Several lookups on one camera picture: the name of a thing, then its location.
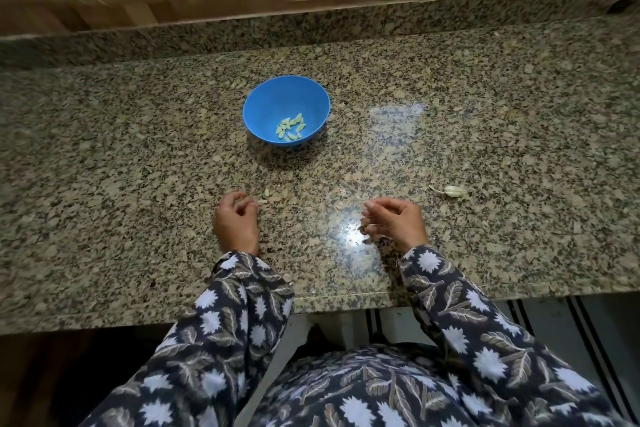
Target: dark hole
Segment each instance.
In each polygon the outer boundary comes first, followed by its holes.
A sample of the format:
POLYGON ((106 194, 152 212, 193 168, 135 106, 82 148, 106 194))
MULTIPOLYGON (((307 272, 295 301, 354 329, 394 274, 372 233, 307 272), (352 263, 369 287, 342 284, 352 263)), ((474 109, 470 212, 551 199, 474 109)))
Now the dark hole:
POLYGON ((630 0, 617 0, 611 4, 607 14, 622 14, 631 5, 630 0))

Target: plastic bowl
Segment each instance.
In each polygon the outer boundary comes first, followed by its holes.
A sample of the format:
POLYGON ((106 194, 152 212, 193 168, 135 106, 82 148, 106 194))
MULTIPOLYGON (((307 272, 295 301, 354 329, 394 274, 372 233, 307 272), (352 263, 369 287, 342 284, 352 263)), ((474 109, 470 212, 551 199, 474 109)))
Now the plastic bowl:
POLYGON ((259 84, 246 97, 243 119, 246 128, 260 140, 278 146, 296 146, 316 135, 330 109, 329 95, 319 83, 304 76, 278 76, 259 84), (299 113, 307 124, 301 132, 302 138, 291 142, 278 139, 278 124, 299 113))

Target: person's left hand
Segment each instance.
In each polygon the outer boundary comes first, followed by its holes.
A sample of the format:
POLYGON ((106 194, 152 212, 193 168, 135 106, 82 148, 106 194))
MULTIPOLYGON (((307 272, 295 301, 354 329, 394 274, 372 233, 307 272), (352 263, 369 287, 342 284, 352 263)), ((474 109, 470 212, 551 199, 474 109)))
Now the person's left hand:
POLYGON ((258 255, 258 203, 244 191, 228 192, 216 207, 213 232, 222 253, 237 250, 258 255))

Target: floral shirt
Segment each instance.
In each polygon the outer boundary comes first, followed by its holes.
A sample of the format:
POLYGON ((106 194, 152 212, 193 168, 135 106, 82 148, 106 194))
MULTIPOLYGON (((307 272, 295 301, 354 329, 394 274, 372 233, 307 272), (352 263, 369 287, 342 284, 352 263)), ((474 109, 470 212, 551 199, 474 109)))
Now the floral shirt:
MULTIPOLYGON (((372 345, 290 363, 257 426, 628 425, 567 363, 429 246, 399 267, 437 346, 372 345)), ((293 294, 263 261, 224 255, 193 311, 83 426, 230 426, 262 379, 293 294)))

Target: hand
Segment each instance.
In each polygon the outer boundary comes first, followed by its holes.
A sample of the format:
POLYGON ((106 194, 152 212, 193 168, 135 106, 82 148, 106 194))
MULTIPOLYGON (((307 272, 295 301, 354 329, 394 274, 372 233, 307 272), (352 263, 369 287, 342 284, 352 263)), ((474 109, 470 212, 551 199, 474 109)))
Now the hand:
POLYGON ((258 203, 244 191, 228 192, 216 207, 213 232, 223 253, 237 250, 258 255, 258 203))
POLYGON ((418 245, 429 243, 420 206, 395 197, 379 197, 365 201, 364 218, 360 220, 364 233, 384 235, 396 242, 403 255, 418 245))

